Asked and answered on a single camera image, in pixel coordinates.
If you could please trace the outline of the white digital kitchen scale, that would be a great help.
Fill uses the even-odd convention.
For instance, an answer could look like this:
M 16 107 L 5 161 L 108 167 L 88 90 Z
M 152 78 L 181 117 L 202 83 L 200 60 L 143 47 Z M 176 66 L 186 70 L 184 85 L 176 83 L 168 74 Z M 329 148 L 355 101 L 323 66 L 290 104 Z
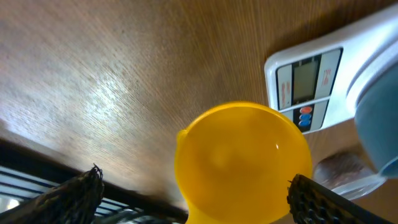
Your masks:
M 269 107 L 303 134 L 354 117 L 366 90 L 397 65 L 397 5 L 270 56 Z

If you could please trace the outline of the yellow plastic scoop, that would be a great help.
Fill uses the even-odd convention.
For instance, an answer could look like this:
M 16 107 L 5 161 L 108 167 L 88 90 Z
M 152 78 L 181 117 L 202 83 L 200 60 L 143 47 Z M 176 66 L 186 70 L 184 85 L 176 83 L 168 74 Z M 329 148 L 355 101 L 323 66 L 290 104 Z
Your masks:
M 189 223 L 272 223 L 289 212 L 291 180 L 311 177 L 307 141 L 266 106 L 216 106 L 177 135 L 175 178 Z

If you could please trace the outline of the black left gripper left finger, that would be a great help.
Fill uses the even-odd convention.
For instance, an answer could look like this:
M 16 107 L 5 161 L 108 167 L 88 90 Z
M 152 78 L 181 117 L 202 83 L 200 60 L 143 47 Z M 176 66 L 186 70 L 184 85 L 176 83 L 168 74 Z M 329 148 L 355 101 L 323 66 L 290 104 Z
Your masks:
M 1 214 L 1 223 L 92 223 L 103 199 L 98 166 Z

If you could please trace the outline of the clear plastic container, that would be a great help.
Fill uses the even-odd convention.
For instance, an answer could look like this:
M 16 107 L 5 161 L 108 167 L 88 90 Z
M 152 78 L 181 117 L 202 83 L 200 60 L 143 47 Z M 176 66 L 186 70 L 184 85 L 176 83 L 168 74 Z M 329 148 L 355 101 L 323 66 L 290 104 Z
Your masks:
M 316 165 L 313 180 L 348 200 L 354 200 L 370 194 L 387 179 L 374 172 L 356 154 L 339 152 Z

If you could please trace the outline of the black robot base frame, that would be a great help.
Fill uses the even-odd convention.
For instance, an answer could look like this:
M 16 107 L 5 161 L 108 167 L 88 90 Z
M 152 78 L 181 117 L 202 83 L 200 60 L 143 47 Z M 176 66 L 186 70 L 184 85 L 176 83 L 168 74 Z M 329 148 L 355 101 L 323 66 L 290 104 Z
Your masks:
M 187 212 L 103 180 L 93 165 L 78 172 L 1 140 L 1 223 L 185 223 Z

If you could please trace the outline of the blue plastic bowl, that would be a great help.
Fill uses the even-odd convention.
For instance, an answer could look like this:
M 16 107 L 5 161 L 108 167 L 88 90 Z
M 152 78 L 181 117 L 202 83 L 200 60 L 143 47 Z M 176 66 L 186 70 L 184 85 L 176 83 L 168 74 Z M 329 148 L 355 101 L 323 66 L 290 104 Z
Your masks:
M 359 139 L 381 176 L 397 178 L 397 65 L 384 72 L 358 103 Z

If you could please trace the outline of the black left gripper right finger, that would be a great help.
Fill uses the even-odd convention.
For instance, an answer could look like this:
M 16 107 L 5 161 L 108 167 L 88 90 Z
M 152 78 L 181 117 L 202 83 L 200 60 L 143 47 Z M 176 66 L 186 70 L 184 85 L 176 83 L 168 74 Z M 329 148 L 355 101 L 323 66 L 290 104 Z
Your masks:
M 297 174 L 288 191 L 289 212 L 298 224 L 392 224 L 304 175 Z

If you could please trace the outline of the red adzuki beans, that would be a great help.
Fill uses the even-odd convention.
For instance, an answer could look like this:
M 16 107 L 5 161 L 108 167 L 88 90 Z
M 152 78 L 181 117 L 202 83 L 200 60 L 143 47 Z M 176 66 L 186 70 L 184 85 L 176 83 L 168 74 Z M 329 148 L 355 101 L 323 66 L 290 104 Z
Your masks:
M 339 152 L 316 165 L 313 180 L 326 188 L 335 189 L 373 174 L 374 171 L 356 154 Z

